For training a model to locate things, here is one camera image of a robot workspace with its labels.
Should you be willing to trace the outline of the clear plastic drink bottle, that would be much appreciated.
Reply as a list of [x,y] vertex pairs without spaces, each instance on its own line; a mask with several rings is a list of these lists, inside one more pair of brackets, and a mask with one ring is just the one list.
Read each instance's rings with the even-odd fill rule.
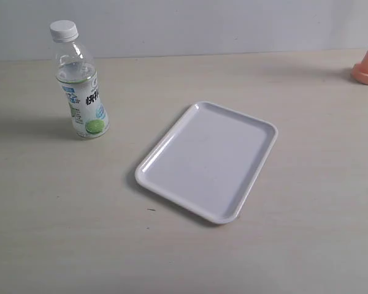
[[66,95],[77,135],[96,138],[108,130],[109,116],[100,98],[93,57],[78,36],[74,32],[55,36],[55,77]]

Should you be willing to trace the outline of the white bottle cap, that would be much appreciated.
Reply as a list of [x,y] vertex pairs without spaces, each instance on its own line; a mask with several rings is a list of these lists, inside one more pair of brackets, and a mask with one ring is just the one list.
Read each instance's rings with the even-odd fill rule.
[[70,20],[58,20],[50,24],[50,34],[56,43],[67,43],[78,36],[76,24]]

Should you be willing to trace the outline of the white rectangular plastic tray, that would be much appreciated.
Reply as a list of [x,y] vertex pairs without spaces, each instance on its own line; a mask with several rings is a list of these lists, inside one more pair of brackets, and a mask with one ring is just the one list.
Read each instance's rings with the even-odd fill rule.
[[192,104],[137,166],[138,185],[217,225],[237,218],[277,139],[262,119]]

